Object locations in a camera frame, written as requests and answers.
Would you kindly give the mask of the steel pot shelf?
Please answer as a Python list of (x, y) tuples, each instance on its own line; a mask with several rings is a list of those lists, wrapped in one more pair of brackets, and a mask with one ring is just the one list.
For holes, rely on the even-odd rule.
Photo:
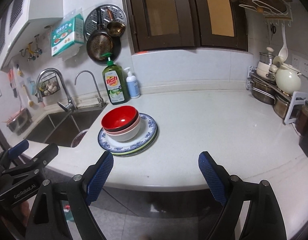
[(274, 111), (282, 119), (287, 115), (290, 102), (279, 94), (275, 95)]
[(266, 103), (267, 105), (274, 105), (276, 102), (275, 90), (255, 79), (252, 79), (251, 94), (258, 101)]

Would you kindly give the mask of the chrome tall faucet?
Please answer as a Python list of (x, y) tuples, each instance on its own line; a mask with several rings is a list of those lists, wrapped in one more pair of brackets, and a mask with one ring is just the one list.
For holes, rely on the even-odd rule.
[(36, 97), (38, 103), (43, 103), (43, 98), (51, 96), (60, 90), (65, 92), (67, 103), (57, 102), (57, 105), (65, 112), (76, 111), (77, 107), (66, 87), (62, 73), (56, 68), (42, 70), (36, 79)]

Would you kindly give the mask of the dark brown window frame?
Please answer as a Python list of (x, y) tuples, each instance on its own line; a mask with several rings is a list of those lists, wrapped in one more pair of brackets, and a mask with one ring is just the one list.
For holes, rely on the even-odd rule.
[(248, 50), (245, 11), (231, 0), (125, 0), (132, 47)]

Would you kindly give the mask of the pink bowl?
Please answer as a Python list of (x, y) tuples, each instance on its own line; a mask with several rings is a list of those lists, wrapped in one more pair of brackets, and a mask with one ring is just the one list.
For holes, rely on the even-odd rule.
[(127, 133), (127, 132), (133, 130), (134, 128), (136, 128), (136, 127), (138, 126), (139, 122), (140, 122), (140, 115), (138, 116), (138, 118), (136, 119), (136, 121), (135, 121), (131, 126), (129, 126), (128, 128), (125, 128), (125, 129), (123, 129), (123, 130), (121, 130), (121, 131), (117, 131), (117, 132), (109, 132), (109, 131), (107, 131), (107, 130), (105, 130), (105, 132), (106, 132), (107, 134), (110, 134), (110, 135), (120, 135), (120, 134), (124, 134), (124, 133)]

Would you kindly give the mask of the steel pot upper shelf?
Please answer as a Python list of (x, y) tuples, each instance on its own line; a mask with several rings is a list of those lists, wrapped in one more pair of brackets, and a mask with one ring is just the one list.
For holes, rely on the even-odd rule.
[(266, 103), (267, 105), (274, 105), (276, 102), (275, 90), (255, 79), (252, 79), (251, 94), (258, 101)]

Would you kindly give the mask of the cream ceramic kettle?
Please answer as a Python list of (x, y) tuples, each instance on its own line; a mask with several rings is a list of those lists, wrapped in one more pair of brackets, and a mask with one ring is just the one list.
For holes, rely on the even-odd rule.
[(286, 94), (292, 95), (301, 88), (301, 71), (284, 63), (280, 56), (274, 57), (269, 71), (275, 75), (277, 87)]

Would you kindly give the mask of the red black bowl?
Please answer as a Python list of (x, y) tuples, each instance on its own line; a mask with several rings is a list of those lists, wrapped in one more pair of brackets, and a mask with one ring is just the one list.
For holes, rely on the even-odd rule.
[(133, 106), (120, 106), (110, 110), (101, 119), (101, 126), (106, 131), (118, 132), (131, 126), (139, 112)]

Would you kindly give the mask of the steel bowl by sink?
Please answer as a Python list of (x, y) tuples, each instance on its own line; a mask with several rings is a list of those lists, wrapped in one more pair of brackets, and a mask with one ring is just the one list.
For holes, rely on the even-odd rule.
[(8, 129), (16, 135), (24, 133), (32, 123), (30, 112), (27, 108), (22, 108), (18, 113), (9, 118), (6, 122)]

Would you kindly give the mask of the green plate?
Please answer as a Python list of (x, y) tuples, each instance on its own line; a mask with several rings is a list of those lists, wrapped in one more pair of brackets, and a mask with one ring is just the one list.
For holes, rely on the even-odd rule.
[(154, 135), (152, 136), (152, 138), (146, 144), (144, 144), (143, 146), (140, 146), (139, 148), (132, 150), (130, 152), (123, 152), (123, 153), (114, 153), (113, 151), (110, 151), (110, 152), (114, 156), (118, 156), (118, 157), (128, 157), (128, 156), (140, 154), (141, 152), (144, 152), (145, 150), (150, 148), (152, 146), (152, 144), (155, 143), (155, 141), (158, 137), (158, 134), (159, 134), (159, 128), (156, 129)]

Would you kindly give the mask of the metal pot rack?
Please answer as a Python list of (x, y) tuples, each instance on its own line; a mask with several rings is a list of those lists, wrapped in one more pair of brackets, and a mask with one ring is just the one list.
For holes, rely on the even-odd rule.
[(252, 90), (252, 79), (255, 79), (259, 81), (260, 83), (263, 83), (265, 85), (268, 85), (272, 89), (275, 90), (276, 94), (281, 95), (284, 97), (287, 101), (290, 102), (290, 106), (287, 112), (287, 115), (283, 120), (283, 123), (286, 124), (292, 124), (297, 120), (297, 117), (300, 113), (300, 110), (302, 106), (305, 104), (306, 99), (307, 99), (307, 93), (304, 92), (293, 92), (292, 95), (288, 95), (282, 90), (280, 90), (274, 83), (271, 83), (268, 80), (265, 80), (261, 78), (260, 76), (257, 75), (256, 73), (257, 67), (250, 66), (248, 73), (247, 73), (247, 81), (246, 81), (246, 89), (251, 92)]

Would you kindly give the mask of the cream pot with lid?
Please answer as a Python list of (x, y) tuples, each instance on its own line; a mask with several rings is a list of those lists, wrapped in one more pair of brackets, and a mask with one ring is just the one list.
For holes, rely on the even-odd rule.
[(256, 73), (261, 78), (274, 83), (276, 81), (276, 73), (278, 70), (277, 66), (273, 64), (274, 50), (271, 47), (267, 47), (266, 50), (267, 52), (259, 53), (259, 62)]

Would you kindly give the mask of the black scissors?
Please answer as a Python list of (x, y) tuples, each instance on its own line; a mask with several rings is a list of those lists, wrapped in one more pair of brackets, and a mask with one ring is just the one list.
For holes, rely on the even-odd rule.
[(277, 28), (273, 23), (270, 24), (270, 31), (271, 31), (270, 40), (272, 40), (273, 36), (275, 35), (275, 33), (277, 31)]

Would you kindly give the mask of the steel kitchen sink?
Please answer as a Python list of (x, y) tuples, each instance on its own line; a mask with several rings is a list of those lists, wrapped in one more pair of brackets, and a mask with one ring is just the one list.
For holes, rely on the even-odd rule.
[(75, 147), (104, 110), (99, 105), (79, 107), (76, 111), (57, 112), (45, 116), (25, 137), (28, 141)]

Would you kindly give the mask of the white blue pump bottle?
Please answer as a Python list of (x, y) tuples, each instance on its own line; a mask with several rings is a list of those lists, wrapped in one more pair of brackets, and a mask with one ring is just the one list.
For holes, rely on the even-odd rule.
[(127, 72), (126, 84), (130, 97), (136, 99), (140, 97), (140, 91), (136, 76), (131, 72), (130, 67), (124, 69)]

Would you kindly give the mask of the black box on counter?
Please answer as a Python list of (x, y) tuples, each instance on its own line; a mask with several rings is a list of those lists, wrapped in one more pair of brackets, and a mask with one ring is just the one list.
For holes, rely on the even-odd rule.
[(308, 157), (308, 133), (301, 139), (299, 146), (304, 154)]

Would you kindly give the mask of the green dish soap bottle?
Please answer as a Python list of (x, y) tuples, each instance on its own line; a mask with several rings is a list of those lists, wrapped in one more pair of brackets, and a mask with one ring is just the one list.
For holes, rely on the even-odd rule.
[(119, 105), (128, 102), (130, 99), (123, 68), (114, 63), (111, 53), (104, 53), (101, 56), (107, 59), (107, 66), (102, 71), (102, 77), (112, 105)]

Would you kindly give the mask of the perforated steel steamer tray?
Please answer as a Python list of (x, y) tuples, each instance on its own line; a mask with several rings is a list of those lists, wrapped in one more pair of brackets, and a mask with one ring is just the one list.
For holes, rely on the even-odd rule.
[[(101, 12), (101, 23), (102, 28), (106, 29), (107, 25), (112, 21), (110, 15), (108, 14), (107, 10), (110, 10), (112, 13), (112, 18), (114, 21), (120, 22), (124, 25), (127, 24), (127, 19), (125, 12), (114, 4), (104, 4), (98, 7)], [(85, 40), (87, 41), (92, 34), (93, 31), (97, 30), (97, 10), (94, 9), (89, 13), (85, 20), (84, 26), (84, 36)]]

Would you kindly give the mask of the wall power socket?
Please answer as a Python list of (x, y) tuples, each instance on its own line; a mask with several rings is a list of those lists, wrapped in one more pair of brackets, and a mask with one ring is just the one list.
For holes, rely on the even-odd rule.
[(303, 75), (308, 76), (308, 60), (293, 54), (292, 65), (293, 67), (299, 69)]

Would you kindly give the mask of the paper towel pack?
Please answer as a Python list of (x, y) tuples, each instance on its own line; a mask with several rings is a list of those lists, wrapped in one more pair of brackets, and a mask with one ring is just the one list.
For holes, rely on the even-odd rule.
[(75, 56), (85, 42), (84, 20), (81, 14), (66, 18), (51, 33), (51, 56), (67, 60)]

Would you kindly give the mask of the beige speckled large bowl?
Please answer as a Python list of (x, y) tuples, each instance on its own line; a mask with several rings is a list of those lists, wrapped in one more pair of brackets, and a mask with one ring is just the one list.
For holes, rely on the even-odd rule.
[(136, 128), (134, 128), (133, 130), (127, 133), (120, 134), (120, 135), (110, 135), (106, 133), (106, 135), (108, 135), (110, 138), (112, 138), (115, 141), (125, 142), (125, 141), (131, 140), (132, 138), (134, 138), (139, 132), (139, 130), (140, 130), (140, 123), (138, 124)]

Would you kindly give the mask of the brass hanging strainer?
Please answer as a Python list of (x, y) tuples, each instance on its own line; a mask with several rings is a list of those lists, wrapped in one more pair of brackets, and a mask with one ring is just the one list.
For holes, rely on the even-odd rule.
[(107, 24), (107, 33), (112, 37), (121, 37), (126, 29), (125, 24), (112, 21)]

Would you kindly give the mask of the dark glass jar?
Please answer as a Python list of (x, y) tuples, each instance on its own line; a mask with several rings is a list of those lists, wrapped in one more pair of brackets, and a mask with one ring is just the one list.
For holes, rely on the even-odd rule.
[(308, 130), (308, 101), (305, 102), (300, 110), (295, 122), (295, 128), (301, 136), (304, 136)]

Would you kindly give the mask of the steel pot lower shelf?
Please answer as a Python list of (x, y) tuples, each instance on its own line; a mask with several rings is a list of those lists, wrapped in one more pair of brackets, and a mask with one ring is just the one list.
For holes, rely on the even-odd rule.
[(279, 94), (275, 95), (274, 111), (282, 119), (287, 115), (290, 102)]

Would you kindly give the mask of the dark hanging frying pan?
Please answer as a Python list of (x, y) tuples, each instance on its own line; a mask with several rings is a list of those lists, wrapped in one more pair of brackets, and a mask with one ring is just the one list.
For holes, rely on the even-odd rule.
[(101, 23), (101, 9), (97, 8), (97, 28), (87, 39), (87, 54), (97, 64), (106, 64), (107, 53), (111, 60), (116, 60), (121, 52), (121, 41), (119, 37), (110, 36)]

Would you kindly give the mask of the white range hood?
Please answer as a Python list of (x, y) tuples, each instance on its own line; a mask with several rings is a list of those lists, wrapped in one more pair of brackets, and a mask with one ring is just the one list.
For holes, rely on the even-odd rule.
[(63, 18), (63, 0), (13, 0), (0, 19), (0, 70), (34, 49), (37, 36)]

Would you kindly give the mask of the blue floral white plate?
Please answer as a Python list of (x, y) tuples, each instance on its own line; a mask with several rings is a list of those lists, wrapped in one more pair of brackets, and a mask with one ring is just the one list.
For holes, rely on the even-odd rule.
[(155, 120), (148, 114), (140, 113), (140, 130), (131, 140), (117, 142), (106, 135), (102, 128), (98, 134), (98, 143), (105, 151), (114, 153), (130, 152), (146, 144), (154, 135), (158, 128)]

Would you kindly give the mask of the white plastic ladle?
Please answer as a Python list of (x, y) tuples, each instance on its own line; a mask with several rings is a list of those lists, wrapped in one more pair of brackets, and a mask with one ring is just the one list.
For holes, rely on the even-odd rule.
[(278, 56), (281, 59), (281, 63), (283, 63), (287, 60), (288, 55), (289, 55), (284, 23), (282, 23), (281, 31), (282, 31), (283, 46), (280, 49)]

